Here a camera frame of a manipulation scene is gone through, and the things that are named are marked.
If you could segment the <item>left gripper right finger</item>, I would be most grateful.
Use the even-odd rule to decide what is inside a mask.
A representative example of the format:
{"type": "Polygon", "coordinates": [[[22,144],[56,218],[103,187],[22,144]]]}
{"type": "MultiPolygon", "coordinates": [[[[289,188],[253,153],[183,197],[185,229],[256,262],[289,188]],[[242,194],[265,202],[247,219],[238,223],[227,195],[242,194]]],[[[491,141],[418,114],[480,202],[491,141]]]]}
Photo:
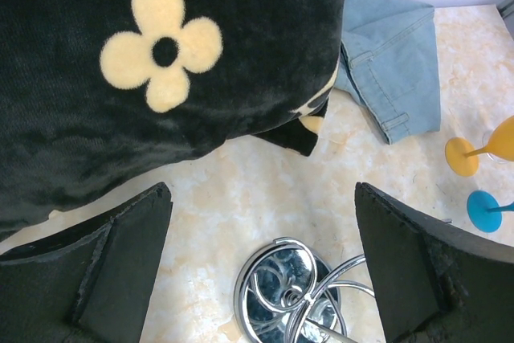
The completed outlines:
{"type": "Polygon", "coordinates": [[[511,342],[513,249],[363,182],[357,225],[388,342],[511,342]]]}

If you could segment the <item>clear champagne glass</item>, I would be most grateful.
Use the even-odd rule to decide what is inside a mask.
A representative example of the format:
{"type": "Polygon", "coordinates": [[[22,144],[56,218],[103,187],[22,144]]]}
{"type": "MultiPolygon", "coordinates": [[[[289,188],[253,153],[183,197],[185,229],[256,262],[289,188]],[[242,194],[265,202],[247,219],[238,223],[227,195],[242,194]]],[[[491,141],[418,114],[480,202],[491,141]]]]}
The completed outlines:
{"type": "MultiPolygon", "coordinates": [[[[483,139],[482,139],[482,146],[485,146],[487,145],[487,143],[489,142],[490,140],[490,137],[492,135],[493,131],[492,130],[487,130],[484,135],[483,135],[483,139]]],[[[503,158],[501,157],[497,157],[495,154],[493,153],[487,153],[487,156],[494,162],[498,163],[498,164],[506,164],[508,163],[508,160],[504,160],[503,158]]]]}

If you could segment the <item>orange wine glass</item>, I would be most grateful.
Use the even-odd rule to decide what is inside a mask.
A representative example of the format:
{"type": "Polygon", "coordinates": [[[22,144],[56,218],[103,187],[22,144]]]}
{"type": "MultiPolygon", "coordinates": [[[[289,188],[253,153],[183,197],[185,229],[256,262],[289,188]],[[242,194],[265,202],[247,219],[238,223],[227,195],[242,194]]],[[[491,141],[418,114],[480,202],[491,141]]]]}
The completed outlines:
{"type": "Polygon", "coordinates": [[[479,149],[462,137],[451,138],[445,145],[447,164],[461,177],[473,176],[479,168],[479,155],[485,153],[513,162],[513,116],[504,120],[493,131],[487,145],[479,149]]]}

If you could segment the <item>blue wine glass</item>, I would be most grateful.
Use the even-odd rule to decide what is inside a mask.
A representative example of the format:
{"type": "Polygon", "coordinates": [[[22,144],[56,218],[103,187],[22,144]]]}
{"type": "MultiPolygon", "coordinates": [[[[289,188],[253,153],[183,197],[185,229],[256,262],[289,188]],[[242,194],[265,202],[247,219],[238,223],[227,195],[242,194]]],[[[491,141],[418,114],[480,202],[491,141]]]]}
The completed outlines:
{"type": "Polygon", "coordinates": [[[472,224],[480,231],[493,233],[503,221],[504,212],[513,212],[513,203],[500,206],[486,191],[473,191],[467,199],[467,214],[472,224]]]}

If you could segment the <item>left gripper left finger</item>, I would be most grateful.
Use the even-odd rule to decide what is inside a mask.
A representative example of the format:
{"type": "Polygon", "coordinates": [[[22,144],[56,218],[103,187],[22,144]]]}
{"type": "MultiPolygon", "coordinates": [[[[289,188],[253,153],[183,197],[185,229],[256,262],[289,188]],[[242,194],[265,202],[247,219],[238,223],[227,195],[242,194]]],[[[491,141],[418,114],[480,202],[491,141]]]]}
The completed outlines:
{"type": "Polygon", "coordinates": [[[169,227],[158,183],[1,256],[3,342],[138,342],[169,227]]]}

